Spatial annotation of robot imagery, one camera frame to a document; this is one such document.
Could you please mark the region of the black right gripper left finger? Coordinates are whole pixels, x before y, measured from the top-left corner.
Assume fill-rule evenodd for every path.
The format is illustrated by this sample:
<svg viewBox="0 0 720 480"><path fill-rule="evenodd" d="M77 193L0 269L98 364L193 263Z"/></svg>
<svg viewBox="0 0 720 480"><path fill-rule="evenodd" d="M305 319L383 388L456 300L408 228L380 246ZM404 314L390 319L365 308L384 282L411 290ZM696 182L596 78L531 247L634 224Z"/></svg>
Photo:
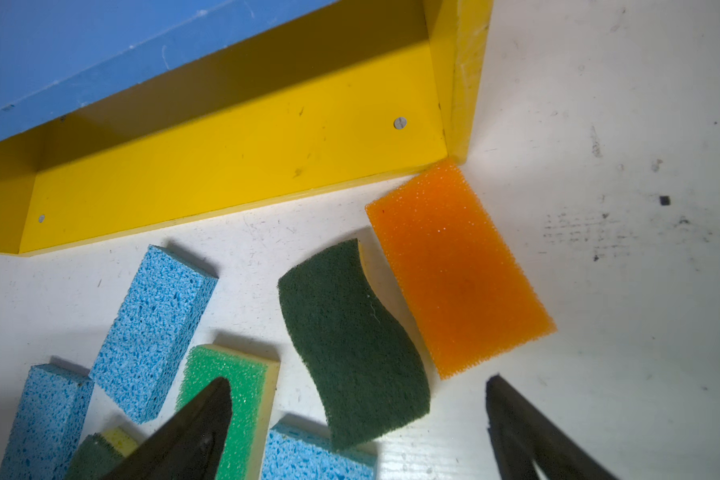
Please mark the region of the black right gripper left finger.
<svg viewBox="0 0 720 480"><path fill-rule="evenodd" d="M214 479L232 414L229 381L218 377L105 477Z"/></svg>

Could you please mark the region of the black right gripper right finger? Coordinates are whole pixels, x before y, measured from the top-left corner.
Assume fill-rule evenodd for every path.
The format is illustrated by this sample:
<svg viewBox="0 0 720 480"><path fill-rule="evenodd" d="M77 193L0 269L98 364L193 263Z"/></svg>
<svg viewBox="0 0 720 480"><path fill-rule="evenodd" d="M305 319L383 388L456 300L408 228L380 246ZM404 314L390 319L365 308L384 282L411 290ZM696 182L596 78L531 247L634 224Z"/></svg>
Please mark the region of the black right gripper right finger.
<svg viewBox="0 0 720 480"><path fill-rule="evenodd" d="M612 479L614 475L565 435L499 375L486 383L488 433L503 479Z"/></svg>

